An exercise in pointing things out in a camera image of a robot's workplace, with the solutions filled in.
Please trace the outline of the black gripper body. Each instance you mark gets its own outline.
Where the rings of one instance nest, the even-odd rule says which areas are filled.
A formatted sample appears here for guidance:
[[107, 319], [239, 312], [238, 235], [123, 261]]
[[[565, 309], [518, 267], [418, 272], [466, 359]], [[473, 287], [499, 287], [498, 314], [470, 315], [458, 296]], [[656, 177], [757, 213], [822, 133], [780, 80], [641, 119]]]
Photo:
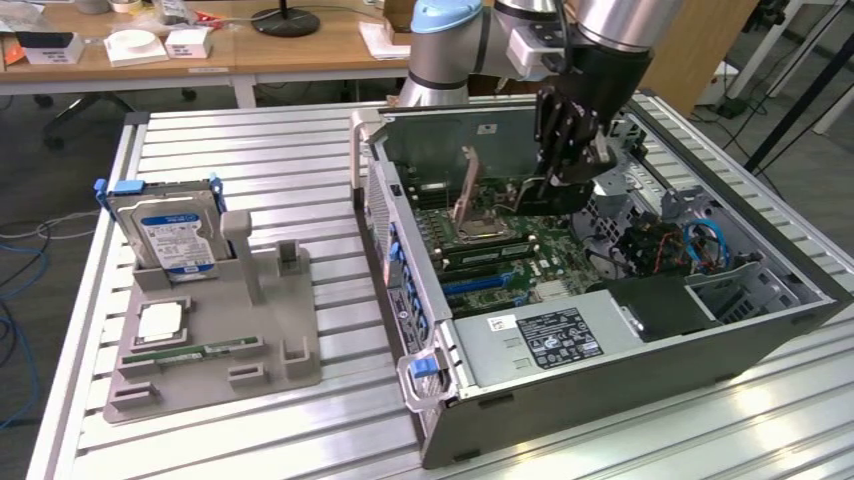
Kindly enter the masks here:
[[626, 52], [599, 44], [569, 48], [565, 69], [554, 82], [558, 104], [562, 106], [561, 126], [570, 118], [597, 113], [607, 126], [631, 98], [653, 61], [653, 50]]

